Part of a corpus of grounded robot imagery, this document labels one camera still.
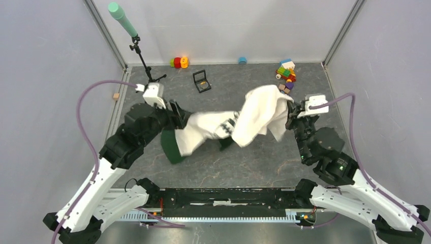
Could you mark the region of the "white and green t-shirt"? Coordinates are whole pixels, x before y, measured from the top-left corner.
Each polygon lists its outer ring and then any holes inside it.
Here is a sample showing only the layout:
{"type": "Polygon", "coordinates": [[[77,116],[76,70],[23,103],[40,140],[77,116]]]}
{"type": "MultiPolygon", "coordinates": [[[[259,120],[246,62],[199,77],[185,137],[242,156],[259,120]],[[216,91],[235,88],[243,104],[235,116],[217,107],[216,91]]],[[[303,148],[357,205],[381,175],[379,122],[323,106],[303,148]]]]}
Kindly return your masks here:
{"type": "Polygon", "coordinates": [[[209,111],[191,114],[182,129],[163,130],[161,147],[171,164],[182,162],[206,140],[217,140],[221,149],[236,143],[248,146],[258,135],[270,132],[281,141],[285,132],[288,104],[293,98],[275,85],[249,91],[239,111],[209,111]]]}

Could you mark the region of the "black clear brooch case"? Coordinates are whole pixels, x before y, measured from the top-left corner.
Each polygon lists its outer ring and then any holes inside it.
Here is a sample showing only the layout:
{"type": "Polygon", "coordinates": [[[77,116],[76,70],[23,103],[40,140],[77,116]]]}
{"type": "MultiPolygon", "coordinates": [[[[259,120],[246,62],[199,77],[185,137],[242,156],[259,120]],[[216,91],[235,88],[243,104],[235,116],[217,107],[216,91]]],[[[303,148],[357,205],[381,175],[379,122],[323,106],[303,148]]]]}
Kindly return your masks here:
{"type": "Polygon", "coordinates": [[[193,76],[193,83],[194,83],[194,85],[195,85],[195,87],[199,93],[203,93],[203,92],[206,92],[208,90],[211,90],[211,85],[207,80],[205,70],[197,71],[197,72],[193,73],[192,76],[193,76]],[[201,82],[206,82],[208,84],[208,87],[203,89],[200,86],[201,82]]]}

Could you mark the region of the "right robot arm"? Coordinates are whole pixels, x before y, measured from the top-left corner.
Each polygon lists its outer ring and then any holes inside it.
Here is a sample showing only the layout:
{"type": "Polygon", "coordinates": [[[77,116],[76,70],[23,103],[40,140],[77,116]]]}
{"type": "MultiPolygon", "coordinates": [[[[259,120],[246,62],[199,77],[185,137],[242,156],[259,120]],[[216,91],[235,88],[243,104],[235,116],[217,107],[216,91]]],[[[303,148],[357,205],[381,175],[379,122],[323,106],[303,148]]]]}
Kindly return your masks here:
{"type": "Polygon", "coordinates": [[[319,117],[302,116],[302,104],[288,102],[287,108],[286,129],[294,132],[301,162],[314,165],[313,172],[325,183],[355,197],[330,193],[312,180],[301,179],[293,194],[295,204],[326,208],[354,219],[385,243],[422,243],[424,232],[417,225],[428,220],[430,209],[400,200],[363,173],[358,162],[342,151],[345,142],[335,129],[316,129],[319,117]]]}

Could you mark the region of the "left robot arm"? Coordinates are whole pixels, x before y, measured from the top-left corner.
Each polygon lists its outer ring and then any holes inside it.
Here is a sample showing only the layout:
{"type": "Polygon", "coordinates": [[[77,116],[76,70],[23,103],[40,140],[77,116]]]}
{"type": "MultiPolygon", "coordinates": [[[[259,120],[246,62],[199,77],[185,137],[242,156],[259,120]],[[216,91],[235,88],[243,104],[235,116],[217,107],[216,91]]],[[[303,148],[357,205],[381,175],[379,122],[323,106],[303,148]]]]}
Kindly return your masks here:
{"type": "Polygon", "coordinates": [[[113,184],[144,154],[145,147],[161,132],[185,127],[191,112],[171,100],[170,108],[138,103],[125,114],[125,122],[109,137],[95,165],[73,198],[58,212],[48,213],[44,224],[54,235],[52,243],[96,243],[103,231],[127,212],[146,205],[154,207],[160,189],[148,178],[98,208],[113,184]]]}

